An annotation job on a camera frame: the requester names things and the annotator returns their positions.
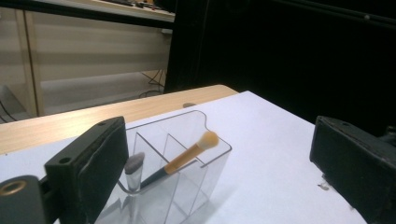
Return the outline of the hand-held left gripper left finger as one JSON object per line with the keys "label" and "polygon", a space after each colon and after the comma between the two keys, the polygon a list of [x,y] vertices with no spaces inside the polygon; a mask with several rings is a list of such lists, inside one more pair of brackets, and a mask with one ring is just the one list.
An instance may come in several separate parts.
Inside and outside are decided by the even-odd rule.
{"label": "hand-held left gripper left finger", "polygon": [[62,224],[93,224],[129,158],[123,117],[93,125],[45,163],[52,189],[61,194]]}

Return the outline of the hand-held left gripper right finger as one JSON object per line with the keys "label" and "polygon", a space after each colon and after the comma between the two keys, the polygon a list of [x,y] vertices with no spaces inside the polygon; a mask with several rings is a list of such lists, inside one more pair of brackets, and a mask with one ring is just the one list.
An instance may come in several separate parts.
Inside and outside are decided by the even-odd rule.
{"label": "hand-held left gripper right finger", "polygon": [[396,127],[376,137],[317,117],[309,160],[367,224],[396,224]]}

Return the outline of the silver-ferrule black makeup brush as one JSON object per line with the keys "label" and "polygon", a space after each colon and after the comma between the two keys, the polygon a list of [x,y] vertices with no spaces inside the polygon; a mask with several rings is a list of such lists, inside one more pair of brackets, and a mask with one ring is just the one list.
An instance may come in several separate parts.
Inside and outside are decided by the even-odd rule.
{"label": "silver-ferrule black makeup brush", "polygon": [[140,189],[145,153],[139,152],[131,156],[124,165],[127,189],[134,193]]}

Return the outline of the orange-tipped black makeup brush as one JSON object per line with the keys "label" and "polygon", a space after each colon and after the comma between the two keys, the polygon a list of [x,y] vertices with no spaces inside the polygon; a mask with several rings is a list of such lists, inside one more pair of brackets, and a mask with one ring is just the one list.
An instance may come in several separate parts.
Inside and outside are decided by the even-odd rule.
{"label": "orange-tipped black makeup brush", "polygon": [[164,167],[159,169],[157,172],[146,178],[140,185],[142,189],[148,187],[150,184],[173,174],[179,168],[187,164],[192,159],[196,158],[206,150],[216,147],[219,143],[219,137],[215,132],[207,131],[202,137],[187,150],[182,152],[180,155],[172,159]]}

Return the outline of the clear acrylic organizer box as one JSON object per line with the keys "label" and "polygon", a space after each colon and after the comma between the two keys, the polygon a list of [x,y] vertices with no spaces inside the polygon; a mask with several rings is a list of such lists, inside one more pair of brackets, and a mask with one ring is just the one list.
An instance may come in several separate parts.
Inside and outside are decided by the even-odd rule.
{"label": "clear acrylic organizer box", "polygon": [[[209,130],[206,114],[193,110],[126,128],[129,153],[145,154],[141,178],[165,166]],[[121,175],[94,224],[181,224],[205,205],[217,185],[232,147],[219,143],[187,164],[135,193]]]}

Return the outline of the wooden table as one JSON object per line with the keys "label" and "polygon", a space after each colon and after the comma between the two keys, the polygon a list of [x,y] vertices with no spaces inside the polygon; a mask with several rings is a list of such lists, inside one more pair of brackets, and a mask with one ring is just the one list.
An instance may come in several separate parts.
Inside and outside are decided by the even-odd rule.
{"label": "wooden table", "polygon": [[80,135],[105,119],[124,116],[132,122],[179,110],[186,103],[200,105],[235,94],[227,86],[213,85],[0,124],[0,155]]}

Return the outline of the white table cover sheet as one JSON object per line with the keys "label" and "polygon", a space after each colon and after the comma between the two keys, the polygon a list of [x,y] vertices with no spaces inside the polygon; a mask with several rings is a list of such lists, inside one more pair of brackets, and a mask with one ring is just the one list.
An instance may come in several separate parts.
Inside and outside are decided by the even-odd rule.
{"label": "white table cover sheet", "polygon": [[[232,150],[210,200],[181,224],[365,224],[309,160],[313,125],[252,92],[186,103],[126,128],[193,110]],[[0,182],[43,176],[45,163],[78,136],[0,155]]]}

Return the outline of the black curtain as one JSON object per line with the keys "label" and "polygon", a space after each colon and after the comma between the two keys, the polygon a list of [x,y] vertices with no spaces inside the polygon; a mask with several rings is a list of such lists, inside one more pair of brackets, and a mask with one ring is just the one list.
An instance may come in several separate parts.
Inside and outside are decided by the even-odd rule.
{"label": "black curtain", "polygon": [[380,135],[396,126],[396,0],[177,0],[165,89],[215,84]]}

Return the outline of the beige background shelf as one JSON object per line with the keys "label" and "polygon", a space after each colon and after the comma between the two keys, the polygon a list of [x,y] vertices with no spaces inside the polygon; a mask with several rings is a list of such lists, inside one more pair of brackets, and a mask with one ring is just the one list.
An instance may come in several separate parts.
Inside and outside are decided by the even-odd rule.
{"label": "beige background shelf", "polygon": [[125,6],[104,0],[38,0],[39,2],[50,3],[63,7],[76,7],[82,9],[91,9],[100,12],[114,13],[124,16],[133,16],[137,18],[153,19],[156,21],[173,22],[175,14],[161,10],[152,4],[146,4],[142,7],[136,5]]}

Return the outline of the black horizontal frame bar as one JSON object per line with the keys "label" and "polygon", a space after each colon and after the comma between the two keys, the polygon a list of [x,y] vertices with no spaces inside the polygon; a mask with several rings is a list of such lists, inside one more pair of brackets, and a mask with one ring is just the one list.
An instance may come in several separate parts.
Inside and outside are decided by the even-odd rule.
{"label": "black horizontal frame bar", "polygon": [[89,19],[95,21],[111,21],[116,23],[139,26],[173,29],[171,21],[142,18],[134,15],[110,12],[108,9],[92,9],[90,7],[68,6],[37,0],[0,0],[0,7],[27,10],[46,14],[62,15],[67,17]]}

